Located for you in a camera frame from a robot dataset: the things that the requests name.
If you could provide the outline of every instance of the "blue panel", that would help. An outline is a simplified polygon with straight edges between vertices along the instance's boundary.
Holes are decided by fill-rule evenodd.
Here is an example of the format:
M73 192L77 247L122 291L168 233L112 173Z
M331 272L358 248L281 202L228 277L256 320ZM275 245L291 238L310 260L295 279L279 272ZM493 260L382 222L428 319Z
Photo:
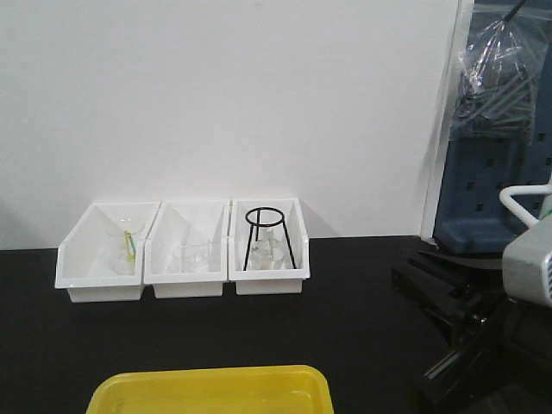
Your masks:
M508 3L478 1L477 3ZM550 7L548 0L527 6ZM434 237L458 254L501 252L525 227L499 202L508 185L544 184L552 168L552 53L544 62L536 101L535 136L529 146L517 141L460 139L448 146ZM538 214L542 196L520 198Z

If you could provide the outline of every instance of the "yellow container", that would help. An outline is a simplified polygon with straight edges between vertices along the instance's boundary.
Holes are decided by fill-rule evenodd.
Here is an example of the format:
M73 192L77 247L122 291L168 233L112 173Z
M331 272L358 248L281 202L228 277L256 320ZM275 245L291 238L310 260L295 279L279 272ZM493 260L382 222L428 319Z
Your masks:
M333 414L328 383L307 366L121 373L86 414Z

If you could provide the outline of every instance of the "plastic bag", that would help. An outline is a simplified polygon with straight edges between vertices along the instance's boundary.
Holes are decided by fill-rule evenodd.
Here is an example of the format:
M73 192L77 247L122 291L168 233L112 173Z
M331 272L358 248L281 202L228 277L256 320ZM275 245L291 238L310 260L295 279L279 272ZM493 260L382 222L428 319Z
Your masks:
M474 8L467 48L459 54L462 76L451 140L531 141L536 93L551 35L550 10Z

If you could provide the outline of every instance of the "white bin divider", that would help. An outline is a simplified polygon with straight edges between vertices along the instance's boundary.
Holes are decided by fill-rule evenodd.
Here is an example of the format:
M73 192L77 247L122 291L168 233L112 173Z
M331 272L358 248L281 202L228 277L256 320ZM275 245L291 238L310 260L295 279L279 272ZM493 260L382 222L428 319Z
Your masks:
M160 202L92 203L60 244L55 287L67 289L73 302L140 298L144 242L159 206ZM134 259L124 263L132 244Z
M229 200L162 203L144 260L144 283L157 298L222 295L229 207Z
M248 270L243 270L250 232L250 224L245 220L245 215L249 210L257 207L273 207L284 213L297 268L293 268L287 245L285 245L285 259L282 268L255 270L248 265ZM273 234L274 238L285 240L283 226L274 226ZM310 276L309 236L304 226L303 214L297 198L235 200L233 202L229 232L229 280L236 282L238 294L301 292L300 282Z

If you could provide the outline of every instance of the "black countertop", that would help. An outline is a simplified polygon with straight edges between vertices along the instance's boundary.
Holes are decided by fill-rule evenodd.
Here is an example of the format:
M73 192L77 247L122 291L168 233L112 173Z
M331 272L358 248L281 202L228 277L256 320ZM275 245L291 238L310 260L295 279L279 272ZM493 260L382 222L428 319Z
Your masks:
M57 250L0 253L0 412L85 413L111 375L306 364L329 382L336 414L414 412L407 380L447 351L391 266L417 237L310 241L299 295L72 304L55 290Z

